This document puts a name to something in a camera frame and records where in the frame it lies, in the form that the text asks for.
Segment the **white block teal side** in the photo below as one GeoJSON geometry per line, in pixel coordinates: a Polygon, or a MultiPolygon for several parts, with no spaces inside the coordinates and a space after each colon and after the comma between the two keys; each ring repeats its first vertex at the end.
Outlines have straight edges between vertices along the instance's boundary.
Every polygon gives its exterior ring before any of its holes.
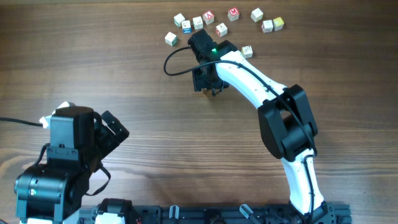
{"type": "Polygon", "coordinates": [[[206,95],[212,95],[212,91],[211,90],[203,90],[203,92],[206,95]]]}

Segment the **red letter M block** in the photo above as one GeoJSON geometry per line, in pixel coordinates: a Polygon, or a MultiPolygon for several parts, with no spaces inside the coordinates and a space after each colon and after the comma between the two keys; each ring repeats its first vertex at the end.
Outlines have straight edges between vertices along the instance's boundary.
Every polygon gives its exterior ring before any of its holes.
{"type": "Polygon", "coordinates": [[[228,19],[230,21],[235,21],[239,19],[239,15],[240,15],[239,9],[236,7],[233,7],[228,10],[228,19]]]}

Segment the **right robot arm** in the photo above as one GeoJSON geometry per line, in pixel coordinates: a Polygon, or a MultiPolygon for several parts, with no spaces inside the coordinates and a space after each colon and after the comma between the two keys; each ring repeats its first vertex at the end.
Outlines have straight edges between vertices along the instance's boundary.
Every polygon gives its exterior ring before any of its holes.
{"type": "Polygon", "coordinates": [[[318,128],[302,87],[286,87],[251,65],[231,42],[217,44],[205,30],[187,42],[199,63],[193,70],[196,90],[213,91],[232,85],[257,109],[261,139],[282,161],[290,188],[290,203],[307,223],[323,201],[315,176],[314,137],[318,128]]]}

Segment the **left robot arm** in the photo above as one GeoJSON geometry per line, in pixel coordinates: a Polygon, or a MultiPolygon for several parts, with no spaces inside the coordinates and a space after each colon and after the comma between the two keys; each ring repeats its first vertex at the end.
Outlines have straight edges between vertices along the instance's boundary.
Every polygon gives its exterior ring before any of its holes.
{"type": "Polygon", "coordinates": [[[22,223],[35,218],[63,223],[80,207],[102,160],[129,136],[109,111],[98,114],[85,106],[58,108],[50,116],[50,142],[14,185],[16,215],[22,223]]]}

